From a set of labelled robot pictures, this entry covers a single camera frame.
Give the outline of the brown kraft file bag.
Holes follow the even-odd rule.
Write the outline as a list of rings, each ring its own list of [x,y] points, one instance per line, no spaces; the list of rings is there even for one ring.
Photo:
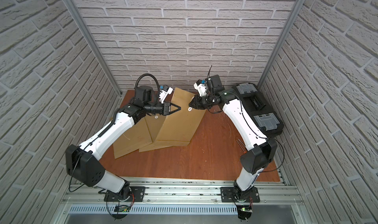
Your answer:
[[[180,106],[181,110],[165,117],[154,142],[158,148],[190,144],[205,114],[204,110],[189,106],[194,96],[193,93],[175,88],[171,103]]]

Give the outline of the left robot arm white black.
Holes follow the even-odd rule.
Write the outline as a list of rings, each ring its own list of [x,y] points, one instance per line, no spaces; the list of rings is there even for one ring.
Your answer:
[[[103,154],[124,132],[146,115],[168,116],[173,114],[171,106],[176,111],[181,109],[180,106],[165,100],[173,92],[171,87],[157,84],[155,93],[150,86],[140,86],[140,80],[147,76],[156,80],[152,74],[141,75],[136,81],[134,97],[130,102],[115,110],[112,120],[96,134],[78,146],[70,145],[65,151],[68,175],[88,187],[105,189],[108,194],[115,196],[115,201],[127,200],[132,191],[127,180],[102,166],[99,161]]]

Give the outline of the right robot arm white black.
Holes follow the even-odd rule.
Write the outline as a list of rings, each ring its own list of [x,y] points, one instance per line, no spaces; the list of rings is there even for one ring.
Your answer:
[[[256,196],[254,183],[273,161],[279,143],[275,137],[284,128],[261,92],[252,83],[240,83],[225,89],[218,75],[198,80],[194,84],[198,94],[189,106],[210,110],[219,106],[241,135],[246,152],[240,157],[242,170],[234,182],[231,199],[252,201]]]

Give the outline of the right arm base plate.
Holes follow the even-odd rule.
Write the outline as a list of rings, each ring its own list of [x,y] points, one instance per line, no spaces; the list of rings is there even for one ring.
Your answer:
[[[240,191],[237,187],[221,187],[220,197],[222,202],[235,203],[259,203],[260,196],[256,187],[251,187],[246,191]]]

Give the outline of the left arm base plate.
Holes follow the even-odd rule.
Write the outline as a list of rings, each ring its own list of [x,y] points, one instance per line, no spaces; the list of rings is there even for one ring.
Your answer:
[[[146,187],[143,186],[126,186],[118,193],[106,191],[105,202],[142,202],[144,198]]]

